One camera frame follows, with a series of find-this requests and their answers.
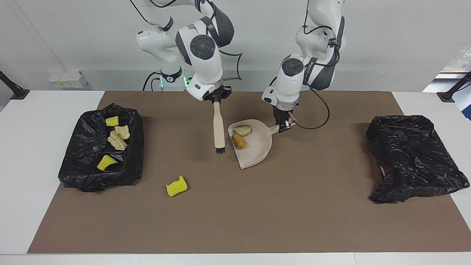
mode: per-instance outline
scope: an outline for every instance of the window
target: window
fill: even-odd
[[[471,42],[443,69],[441,74],[471,71]]]

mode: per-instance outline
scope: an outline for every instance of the wooden handle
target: wooden handle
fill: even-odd
[[[217,149],[224,148],[226,146],[226,140],[224,139],[224,123],[222,121],[221,110],[219,102],[214,102],[214,119],[212,122],[214,129],[214,147]]]

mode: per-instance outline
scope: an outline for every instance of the brown tabletop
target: brown tabletop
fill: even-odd
[[[212,105],[186,92],[106,92],[99,108],[135,108],[145,127],[144,171],[134,186],[82,193],[59,187],[28,253],[282,253],[471,251],[471,232],[449,195],[377,205],[381,182],[367,150],[374,116],[400,115],[390,92],[322,91],[322,129],[273,136],[268,157],[240,170],[227,137],[217,155]],[[225,126],[274,125],[261,93],[221,104]],[[326,110],[302,92],[300,123]],[[183,175],[189,189],[165,189]]]

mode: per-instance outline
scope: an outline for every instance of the white table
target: white table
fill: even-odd
[[[59,186],[65,149],[78,117],[96,109],[102,91],[31,91],[0,112],[0,264],[319,264],[468,265],[469,253],[296,253],[182,255],[27,255]],[[434,93],[393,93],[406,115],[424,115],[458,167],[471,176],[471,122]],[[471,189],[452,194],[468,226]]]

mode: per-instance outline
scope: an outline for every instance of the black garbage bag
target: black garbage bag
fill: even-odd
[[[368,149],[383,169],[370,199],[377,203],[432,197],[470,186],[424,116],[377,116],[366,132]]]
[[[131,137],[125,151],[116,150],[108,141],[110,132],[105,120],[119,117],[119,126],[128,126]],[[97,165],[104,155],[118,164],[101,171]],[[135,109],[112,104],[103,110],[82,114],[73,130],[65,157],[59,171],[59,180],[66,188],[93,192],[116,185],[132,185],[142,176],[144,157],[144,127]]]

